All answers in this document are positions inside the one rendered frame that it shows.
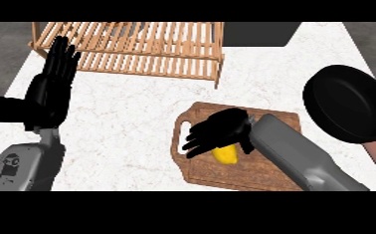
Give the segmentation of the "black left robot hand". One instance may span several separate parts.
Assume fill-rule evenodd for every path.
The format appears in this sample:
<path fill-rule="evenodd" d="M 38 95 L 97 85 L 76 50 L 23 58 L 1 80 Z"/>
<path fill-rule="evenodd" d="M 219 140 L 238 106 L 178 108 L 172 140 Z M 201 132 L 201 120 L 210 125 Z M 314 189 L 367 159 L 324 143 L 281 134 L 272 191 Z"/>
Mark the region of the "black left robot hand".
<path fill-rule="evenodd" d="M 81 53 L 67 45 L 67 38 L 57 36 L 25 99 L 0 97 L 0 122 L 20 122 L 26 131 L 58 127 L 67 115 L 79 59 Z"/>

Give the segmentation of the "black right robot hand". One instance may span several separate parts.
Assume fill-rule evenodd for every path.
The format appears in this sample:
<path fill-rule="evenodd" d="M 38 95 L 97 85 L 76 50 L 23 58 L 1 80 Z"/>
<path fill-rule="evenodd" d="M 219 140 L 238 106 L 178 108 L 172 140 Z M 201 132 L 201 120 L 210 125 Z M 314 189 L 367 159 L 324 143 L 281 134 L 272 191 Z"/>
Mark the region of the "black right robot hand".
<path fill-rule="evenodd" d="M 216 147 L 240 144 L 244 154 L 250 154 L 253 145 L 249 141 L 250 123 L 246 110 L 225 109 L 212 114 L 190 129 L 185 138 L 187 158 L 193 158 Z"/>

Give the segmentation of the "yellow lemon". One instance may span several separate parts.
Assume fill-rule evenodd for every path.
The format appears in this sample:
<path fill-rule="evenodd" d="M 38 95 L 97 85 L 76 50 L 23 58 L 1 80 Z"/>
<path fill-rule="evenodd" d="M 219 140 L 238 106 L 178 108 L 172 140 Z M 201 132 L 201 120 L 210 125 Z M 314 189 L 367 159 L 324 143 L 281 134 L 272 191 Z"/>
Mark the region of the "yellow lemon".
<path fill-rule="evenodd" d="M 210 154 L 221 164 L 237 164 L 235 146 L 232 144 L 225 147 L 216 147 Z"/>

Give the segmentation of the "brown wooden cutting board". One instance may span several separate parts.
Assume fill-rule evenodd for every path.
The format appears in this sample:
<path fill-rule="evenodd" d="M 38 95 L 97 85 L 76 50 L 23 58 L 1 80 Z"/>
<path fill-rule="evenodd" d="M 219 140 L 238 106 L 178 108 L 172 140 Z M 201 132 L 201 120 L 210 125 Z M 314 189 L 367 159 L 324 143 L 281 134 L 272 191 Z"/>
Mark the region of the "brown wooden cutting board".
<path fill-rule="evenodd" d="M 175 121 L 170 155 L 179 167 L 184 181 L 218 188 L 260 191 L 300 191 L 287 175 L 255 149 L 244 154 L 235 145 L 237 164 L 221 164 L 210 152 L 191 159 L 178 153 L 181 124 L 201 122 L 215 112 L 229 109 L 227 105 L 196 102 Z"/>

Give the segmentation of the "pale wooden slatted rack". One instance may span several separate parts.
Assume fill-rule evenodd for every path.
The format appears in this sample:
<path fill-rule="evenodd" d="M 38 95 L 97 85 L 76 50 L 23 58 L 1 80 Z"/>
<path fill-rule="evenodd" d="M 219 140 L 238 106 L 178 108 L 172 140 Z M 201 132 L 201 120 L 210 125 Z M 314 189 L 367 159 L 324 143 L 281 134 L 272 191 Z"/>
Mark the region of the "pale wooden slatted rack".
<path fill-rule="evenodd" d="M 45 56 L 64 37 L 82 53 L 81 71 L 218 81 L 221 22 L 50 22 L 30 28 L 30 49 Z"/>

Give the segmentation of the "black pan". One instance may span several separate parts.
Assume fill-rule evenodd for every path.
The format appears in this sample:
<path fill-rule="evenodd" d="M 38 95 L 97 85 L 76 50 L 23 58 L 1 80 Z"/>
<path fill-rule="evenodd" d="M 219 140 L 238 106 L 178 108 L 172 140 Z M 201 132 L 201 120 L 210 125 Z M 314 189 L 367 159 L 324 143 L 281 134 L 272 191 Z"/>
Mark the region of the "black pan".
<path fill-rule="evenodd" d="M 376 79 L 349 66 L 327 66 L 308 79 L 302 100 L 322 131 L 361 144 L 376 163 Z"/>

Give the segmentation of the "dark grey appliance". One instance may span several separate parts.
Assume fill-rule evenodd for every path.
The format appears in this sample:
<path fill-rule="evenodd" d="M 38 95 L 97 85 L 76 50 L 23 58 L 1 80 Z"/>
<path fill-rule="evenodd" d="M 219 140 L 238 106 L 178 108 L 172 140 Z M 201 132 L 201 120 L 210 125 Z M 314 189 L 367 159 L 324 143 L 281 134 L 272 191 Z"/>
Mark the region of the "dark grey appliance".
<path fill-rule="evenodd" d="M 299 22 L 225 22 L 222 45 L 225 47 L 284 47 L 299 25 Z"/>

